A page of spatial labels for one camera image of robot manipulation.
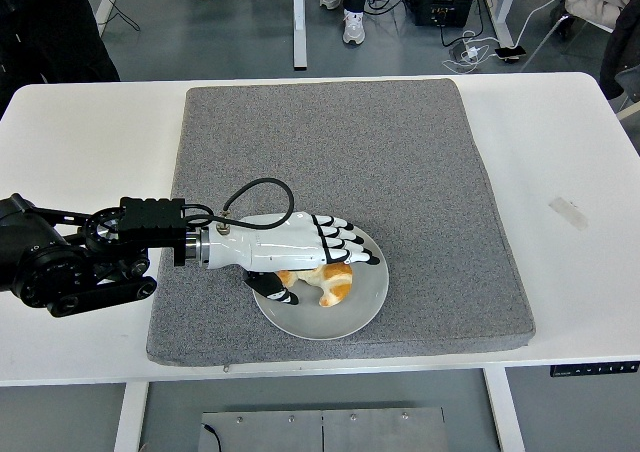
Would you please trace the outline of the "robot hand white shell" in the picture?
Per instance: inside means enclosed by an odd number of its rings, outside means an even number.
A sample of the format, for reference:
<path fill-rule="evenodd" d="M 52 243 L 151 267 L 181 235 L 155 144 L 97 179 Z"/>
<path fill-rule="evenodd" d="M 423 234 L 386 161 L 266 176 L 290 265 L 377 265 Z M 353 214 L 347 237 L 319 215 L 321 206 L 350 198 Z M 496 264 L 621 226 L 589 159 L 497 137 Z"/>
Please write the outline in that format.
<path fill-rule="evenodd" d="M 290 288 L 302 280 L 322 290 L 320 306 L 332 307 L 351 291 L 353 263 L 380 263 L 351 223 L 307 212 L 249 216 L 227 233 L 202 228 L 199 248 L 202 266 L 238 265 L 255 292 L 290 305 L 298 303 Z"/>

